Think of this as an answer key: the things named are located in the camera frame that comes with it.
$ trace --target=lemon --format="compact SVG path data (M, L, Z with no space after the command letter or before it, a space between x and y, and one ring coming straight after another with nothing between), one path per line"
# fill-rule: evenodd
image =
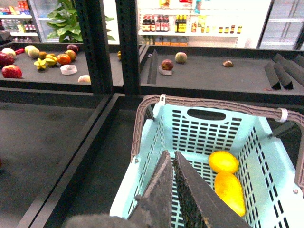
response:
M238 171L238 160L227 151L216 151L209 156L209 165L215 172L227 171L235 173Z
M230 172L219 172L214 180L215 193L239 216L246 214L243 189L236 176Z

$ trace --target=light blue plastic basket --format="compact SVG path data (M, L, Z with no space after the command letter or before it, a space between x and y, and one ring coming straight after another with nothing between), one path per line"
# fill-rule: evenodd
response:
M202 120L188 115L189 109L222 113L224 120ZM143 194L164 150L174 158L178 150L202 178L214 188L215 172L208 164L214 151L229 151L237 157L239 178L246 203L244 219L253 228L303 227L304 200L294 183L295 169L280 139L271 134L264 117L239 112L156 104L154 120L142 130L139 154L134 157L111 207L110 216L128 218ZM184 227L175 180L172 187L172 227Z

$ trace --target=yellow fruit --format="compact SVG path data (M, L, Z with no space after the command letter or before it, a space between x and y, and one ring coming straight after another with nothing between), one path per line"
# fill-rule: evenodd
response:
M246 214L241 183L230 172L219 172L214 180L215 193L239 216Z
M11 48L5 48L1 52L8 54L9 56L13 56L13 58L16 57L16 52Z
M25 53L28 53L28 51L32 48L36 48L34 45L27 45L24 50L25 50Z
M47 68L45 60L41 60L40 58L37 59L34 65L37 66L37 70L43 70Z
M40 51L37 48L30 48L28 50L28 56L32 58L38 58L39 52Z
M91 82L90 75L82 75L78 78L78 82Z
M47 54L46 57L47 57L47 56L54 56L54 57L56 57L56 55L55 55L54 53Z
M238 171L238 160L227 151L216 151L209 156L209 165L215 172L227 171L235 173Z
M122 53L121 53L121 51L117 52L117 57L118 57L119 60L122 60Z
M67 50L65 53L68 56L70 56L70 58L71 58L72 61L74 61L76 59L77 54L76 54L75 51L73 51L73 50Z
M57 64L57 58L51 55L46 55L44 59L49 66L54 66Z

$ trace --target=apple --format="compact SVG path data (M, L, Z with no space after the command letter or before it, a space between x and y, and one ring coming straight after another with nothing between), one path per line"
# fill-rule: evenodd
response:
M3 52L0 52L0 67L11 65L15 62L13 56L9 56Z
M5 48L1 52L5 53L5 54L8 54L10 56L13 56L13 58L16 57L15 51L13 49L11 49L11 48Z
M67 50L65 53L66 53L68 56L70 56L71 61L74 61L74 60L76 59L77 54L76 54L75 51L73 51L73 50Z
M8 65L2 68L2 75L5 78L22 78L21 69L16 65Z
M162 67L163 70L172 70L173 69L173 63L172 63L171 60L165 59L164 61L162 61L161 67Z
M72 51L75 51L76 53L78 53L78 51L79 51L79 47L75 44L69 44L66 48L67 48L67 50L72 50Z
M175 61L177 63L185 63L187 61L187 55L184 52L178 52L175 55Z

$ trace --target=red apple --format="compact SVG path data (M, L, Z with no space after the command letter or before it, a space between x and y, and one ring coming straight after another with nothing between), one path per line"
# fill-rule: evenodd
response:
M21 69L15 65L8 65L2 68L2 75L5 78L22 78Z
M0 52L0 67L11 65L14 62L13 56Z
M161 67L162 67L163 70L172 70L173 69L173 63L172 63L171 60L165 59L164 61L162 61Z
M73 51L73 50L67 50L65 52L65 54L67 54L68 56L70 56L72 62L75 61L76 56L77 56L77 54L76 54L75 51Z

